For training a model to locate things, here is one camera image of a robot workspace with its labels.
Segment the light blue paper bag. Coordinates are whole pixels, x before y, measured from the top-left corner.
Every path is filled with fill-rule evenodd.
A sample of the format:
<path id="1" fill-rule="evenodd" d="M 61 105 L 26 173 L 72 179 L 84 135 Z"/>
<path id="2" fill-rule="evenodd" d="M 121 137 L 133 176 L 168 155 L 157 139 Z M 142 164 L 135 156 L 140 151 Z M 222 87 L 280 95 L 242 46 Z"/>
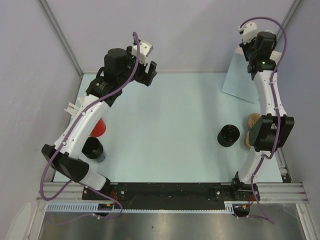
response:
<path id="1" fill-rule="evenodd" d="M 241 47 L 233 53 L 221 91 L 251 103 L 258 102 L 258 91 L 248 73 L 248 62 Z"/>

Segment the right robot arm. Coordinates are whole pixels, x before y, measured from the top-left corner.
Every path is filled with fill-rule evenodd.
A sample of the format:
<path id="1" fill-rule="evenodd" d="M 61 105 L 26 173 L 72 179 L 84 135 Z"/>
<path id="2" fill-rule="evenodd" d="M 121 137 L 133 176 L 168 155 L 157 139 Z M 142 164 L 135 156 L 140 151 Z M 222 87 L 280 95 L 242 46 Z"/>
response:
<path id="1" fill-rule="evenodd" d="M 268 30 L 248 33 L 241 29 L 239 33 L 242 36 L 239 46 L 248 62 L 247 71 L 257 89 L 260 105 L 260 117 L 248 133 L 248 157 L 231 182 L 231 196 L 242 201 L 248 195 L 257 196 L 255 181 L 260 168 L 264 160 L 270 160 L 276 150 L 284 146 L 295 120 L 284 110 L 278 90 L 280 60 L 271 58 L 277 44 L 276 35 Z"/>

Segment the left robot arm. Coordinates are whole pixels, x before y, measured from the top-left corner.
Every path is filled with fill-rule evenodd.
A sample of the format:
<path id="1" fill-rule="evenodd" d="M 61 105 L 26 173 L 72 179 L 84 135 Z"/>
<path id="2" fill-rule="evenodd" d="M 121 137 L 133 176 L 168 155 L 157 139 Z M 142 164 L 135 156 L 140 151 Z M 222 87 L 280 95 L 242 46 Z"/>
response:
<path id="1" fill-rule="evenodd" d="M 131 81 L 151 85 L 157 74 L 157 64 L 147 62 L 152 50 L 153 46 L 146 41 L 126 49 L 110 49 L 69 126 L 53 145 L 42 147 L 42 154 L 55 171 L 75 183 L 93 188 L 93 194 L 100 200 L 110 196 L 111 188 L 106 184 L 106 177 L 80 159 L 82 149 L 99 120 L 122 94 L 124 85 Z"/>

